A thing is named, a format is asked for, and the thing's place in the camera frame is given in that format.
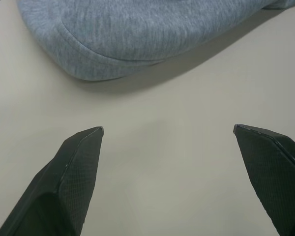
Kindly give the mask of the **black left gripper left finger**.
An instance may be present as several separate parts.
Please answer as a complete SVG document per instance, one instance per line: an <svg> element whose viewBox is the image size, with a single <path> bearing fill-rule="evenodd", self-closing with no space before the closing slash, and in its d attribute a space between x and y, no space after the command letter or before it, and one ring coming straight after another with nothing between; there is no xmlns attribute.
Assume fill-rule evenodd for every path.
<svg viewBox="0 0 295 236"><path fill-rule="evenodd" d="M104 129L67 138L32 179L0 236L80 236L93 195Z"/></svg>

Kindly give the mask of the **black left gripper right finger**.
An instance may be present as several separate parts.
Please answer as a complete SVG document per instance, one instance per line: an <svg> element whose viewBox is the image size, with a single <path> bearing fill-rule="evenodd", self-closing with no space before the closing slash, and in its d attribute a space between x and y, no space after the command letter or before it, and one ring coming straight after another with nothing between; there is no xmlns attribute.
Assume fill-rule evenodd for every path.
<svg viewBox="0 0 295 236"><path fill-rule="evenodd" d="M280 236L295 236L295 142L253 126L234 126L250 182Z"/></svg>

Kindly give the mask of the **grey zip-up sweatshirt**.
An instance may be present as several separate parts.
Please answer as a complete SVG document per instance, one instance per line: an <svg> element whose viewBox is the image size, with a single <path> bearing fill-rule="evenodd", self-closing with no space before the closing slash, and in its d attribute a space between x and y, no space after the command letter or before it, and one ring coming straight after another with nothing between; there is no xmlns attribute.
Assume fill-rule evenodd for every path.
<svg viewBox="0 0 295 236"><path fill-rule="evenodd" d="M111 80L188 52L261 9L295 0L17 0L45 52L71 76Z"/></svg>

